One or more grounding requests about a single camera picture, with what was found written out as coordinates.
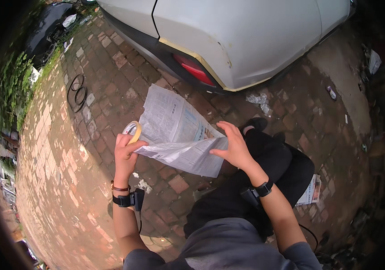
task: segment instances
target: hand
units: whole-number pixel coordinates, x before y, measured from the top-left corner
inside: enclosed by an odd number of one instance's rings
[[[144,145],[148,145],[147,142],[140,140],[128,144],[131,138],[132,135],[130,134],[118,134],[116,138],[116,146],[114,148],[114,160],[116,165],[114,176],[115,187],[126,188],[128,186],[129,176],[133,173],[138,158],[138,154],[134,153],[134,151]]]
[[[240,130],[233,124],[226,121],[219,121],[217,126],[222,128],[227,134],[228,149],[212,149],[209,153],[227,160],[233,166],[236,166],[244,171],[247,167],[254,164],[255,160],[249,153],[248,147],[246,147],[246,143],[240,133]]]

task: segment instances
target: roll of masking tape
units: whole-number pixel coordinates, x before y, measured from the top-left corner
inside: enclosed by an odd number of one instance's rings
[[[138,138],[141,134],[141,124],[137,121],[130,122],[128,126],[125,127],[122,134],[130,134],[132,131],[136,130],[136,133],[132,136],[132,139],[129,140],[128,144],[135,143],[138,141]]]

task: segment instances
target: gray t-shirt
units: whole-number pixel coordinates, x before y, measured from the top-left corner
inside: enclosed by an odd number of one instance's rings
[[[209,221],[187,239],[181,254],[166,263],[155,252],[136,249],[125,258],[132,269],[322,269],[308,243],[299,242],[283,254],[264,244],[247,220],[224,218]]]

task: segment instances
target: white car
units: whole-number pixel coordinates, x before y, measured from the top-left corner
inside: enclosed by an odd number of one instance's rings
[[[355,10],[352,0],[97,0],[153,65],[208,92],[237,92],[308,52]]]

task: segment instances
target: black wrist strap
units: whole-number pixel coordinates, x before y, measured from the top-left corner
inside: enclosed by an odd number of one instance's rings
[[[115,197],[113,195],[113,202],[117,205],[119,205],[120,207],[130,207],[131,206],[131,198],[129,195],[127,196],[118,196],[118,197]]]
[[[264,197],[272,191],[272,186],[273,182],[269,179],[269,181],[264,182],[261,186],[256,187],[255,190],[260,197]]]

